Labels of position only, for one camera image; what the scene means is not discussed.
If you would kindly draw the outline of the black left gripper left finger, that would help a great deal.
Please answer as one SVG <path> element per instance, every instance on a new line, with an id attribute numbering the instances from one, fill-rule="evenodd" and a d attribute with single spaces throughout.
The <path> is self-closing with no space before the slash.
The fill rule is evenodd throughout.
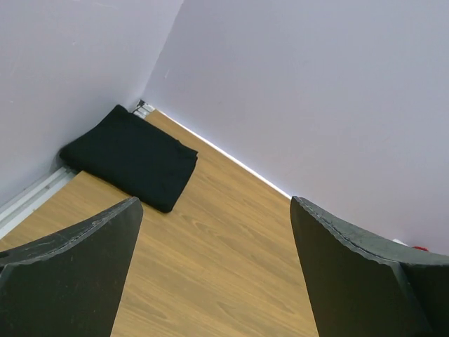
<path id="1" fill-rule="evenodd" d="M 2 336 L 110 336 L 143 217 L 140 200 L 1 252 Z"/>

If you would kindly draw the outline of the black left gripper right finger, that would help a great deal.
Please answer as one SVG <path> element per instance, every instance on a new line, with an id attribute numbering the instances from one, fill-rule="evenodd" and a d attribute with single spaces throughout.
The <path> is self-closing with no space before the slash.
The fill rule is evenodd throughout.
<path id="1" fill-rule="evenodd" d="M 398 244 L 302 197 L 290 219 L 320 336 L 447 336 L 448 257 Z"/>

